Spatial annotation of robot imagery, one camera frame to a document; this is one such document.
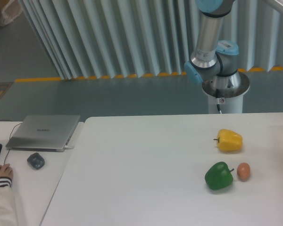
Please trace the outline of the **white striped sleeve forearm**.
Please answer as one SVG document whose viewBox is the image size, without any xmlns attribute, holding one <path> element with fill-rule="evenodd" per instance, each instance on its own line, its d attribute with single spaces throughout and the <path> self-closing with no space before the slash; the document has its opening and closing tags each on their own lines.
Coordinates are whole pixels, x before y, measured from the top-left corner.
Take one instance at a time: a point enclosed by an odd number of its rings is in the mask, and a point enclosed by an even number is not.
<svg viewBox="0 0 283 226">
<path fill-rule="evenodd" d="M 13 191 L 12 179 L 0 177 L 0 226 L 17 226 L 17 212 Z"/>
</svg>

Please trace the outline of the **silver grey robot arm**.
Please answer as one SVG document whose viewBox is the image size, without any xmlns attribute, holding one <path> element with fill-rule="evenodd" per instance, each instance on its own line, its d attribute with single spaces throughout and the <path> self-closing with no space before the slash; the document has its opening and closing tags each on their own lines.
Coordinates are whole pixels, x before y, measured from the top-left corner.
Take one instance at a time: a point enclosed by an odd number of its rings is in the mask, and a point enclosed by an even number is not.
<svg viewBox="0 0 283 226">
<path fill-rule="evenodd" d="M 200 28 L 184 64 L 199 84 L 239 68 L 283 67 L 283 0 L 197 0 Z"/>
</svg>

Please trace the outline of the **person's hand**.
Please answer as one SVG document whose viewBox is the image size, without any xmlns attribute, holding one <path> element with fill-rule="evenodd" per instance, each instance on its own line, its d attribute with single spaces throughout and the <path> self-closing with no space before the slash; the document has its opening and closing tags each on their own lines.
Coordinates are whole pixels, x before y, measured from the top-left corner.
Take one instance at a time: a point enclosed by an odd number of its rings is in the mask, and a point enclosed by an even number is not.
<svg viewBox="0 0 283 226">
<path fill-rule="evenodd" d="M 0 187 L 11 186 L 13 169 L 10 164 L 0 165 Z"/>
</svg>

